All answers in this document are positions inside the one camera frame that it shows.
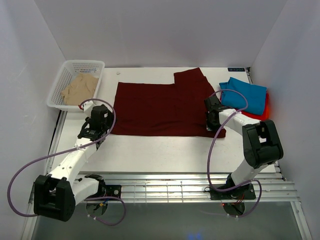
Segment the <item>dark red t shirt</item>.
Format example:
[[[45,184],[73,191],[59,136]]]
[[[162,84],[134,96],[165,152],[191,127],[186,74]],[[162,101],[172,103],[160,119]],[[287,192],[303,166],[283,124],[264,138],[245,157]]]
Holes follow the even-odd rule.
[[[224,138],[207,130],[205,99],[214,88],[200,68],[174,73],[172,84],[119,82],[114,135]]]

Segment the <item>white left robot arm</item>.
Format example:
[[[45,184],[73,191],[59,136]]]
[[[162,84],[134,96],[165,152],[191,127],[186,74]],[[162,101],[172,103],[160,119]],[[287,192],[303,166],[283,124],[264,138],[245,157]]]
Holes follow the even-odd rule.
[[[92,101],[84,104],[83,110],[87,117],[75,149],[51,172],[35,180],[33,211],[36,215],[66,222],[76,205],[89,197],[100,200],[106,195],[103,177],[89,174],[79,179],[77,176],[114,126],[114,113],[104,104],[95,105]]]

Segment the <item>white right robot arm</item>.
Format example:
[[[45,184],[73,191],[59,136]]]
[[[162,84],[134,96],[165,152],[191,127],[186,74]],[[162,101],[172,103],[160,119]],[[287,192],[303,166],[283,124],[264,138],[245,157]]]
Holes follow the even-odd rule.
[[[244,115],[242,109],[223,106],[215,94],[205,99],[204,104],[207,126],[215,130],[206,164],[209,186],[215,192],[226,192],[230,198],[237,199],[244,193],[244,186],[250,184],[257,174],[283,158],[284,151],[276,125],[270,119],[261,121]],[[211,155],[218,135],[225,126],[242,136],[244,160],[228,176],[225,185],[217,188],[210,177]]]

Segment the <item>beige t shirt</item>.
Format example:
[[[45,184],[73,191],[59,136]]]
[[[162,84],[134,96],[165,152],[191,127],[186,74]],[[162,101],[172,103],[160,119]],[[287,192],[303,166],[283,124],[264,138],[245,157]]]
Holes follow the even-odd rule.
[[[88,73],[80,73],[61,91],[63,102],[67,106],[78,106],[84,100],[93,98],[99,79]]]

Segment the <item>folded blue t shirt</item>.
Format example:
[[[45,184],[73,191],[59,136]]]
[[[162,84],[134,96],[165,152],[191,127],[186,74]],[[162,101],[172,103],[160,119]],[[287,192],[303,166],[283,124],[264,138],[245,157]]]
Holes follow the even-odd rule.
[[[221,103],[234,109],[243,109],[247,104],[246,112],[262,115],[265,108],[267,88],[249,84],[230,77],[227,82],[220,82]]]

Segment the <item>blue table label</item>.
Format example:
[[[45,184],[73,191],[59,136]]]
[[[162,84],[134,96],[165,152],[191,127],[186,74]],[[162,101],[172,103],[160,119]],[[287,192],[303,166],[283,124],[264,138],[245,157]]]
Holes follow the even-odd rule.
[[[245,68],[243,67],[228,67],[227,70],[229,72],[245,72]]]

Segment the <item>folded orange red t shirt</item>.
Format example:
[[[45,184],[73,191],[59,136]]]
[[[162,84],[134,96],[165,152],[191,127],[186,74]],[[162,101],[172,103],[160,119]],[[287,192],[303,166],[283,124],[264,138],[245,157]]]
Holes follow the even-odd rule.
[[[266,92],[265,106],[264,106],[262,115],[257,115],[247,111],[242,111],[242,114],[244,114],[245,116],[252,119],[260,120],[260,121],[265,121],[269,119],[270,113],[271,113],[271,104],[270,104],[270,96],[268,92]]]

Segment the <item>white plastic basket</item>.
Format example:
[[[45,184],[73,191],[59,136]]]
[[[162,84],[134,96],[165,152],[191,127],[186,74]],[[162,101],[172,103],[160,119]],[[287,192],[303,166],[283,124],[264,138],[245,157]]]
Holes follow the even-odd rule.
[[[79,112],[85,99],[95,98],[105,63],[98,60],[67,60],[63,63],[47,97],[47,106]]]

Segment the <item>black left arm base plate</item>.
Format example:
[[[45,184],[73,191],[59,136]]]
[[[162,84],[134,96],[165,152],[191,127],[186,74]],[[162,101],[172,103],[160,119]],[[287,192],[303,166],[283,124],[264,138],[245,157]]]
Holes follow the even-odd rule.
[[[106,185],[104,187],[104,196],[105,197],[115,197],[115,198],[121,198],[122,195],[122,186],[119,184],[111,184],[111,185]]]

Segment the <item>aluminium rail frame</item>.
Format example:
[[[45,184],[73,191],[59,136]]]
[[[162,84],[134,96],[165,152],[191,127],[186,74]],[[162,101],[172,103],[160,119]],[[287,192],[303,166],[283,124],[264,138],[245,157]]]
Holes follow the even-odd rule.
[[[121,186],[125,203],[209,203],[206,174],[139,174],[100,172],[108,185]],[[280,173],[262,173],[253,188],[261,202],[298,202],[300,197],[292,181]]]

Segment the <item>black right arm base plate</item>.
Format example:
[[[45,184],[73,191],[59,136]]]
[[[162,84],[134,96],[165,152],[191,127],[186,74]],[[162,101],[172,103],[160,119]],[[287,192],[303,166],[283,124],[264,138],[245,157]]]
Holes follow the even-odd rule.
[[[247,184],[230,191],[215,191],[208,188],[211,200],[255,200],[256,194],[253,185]]]

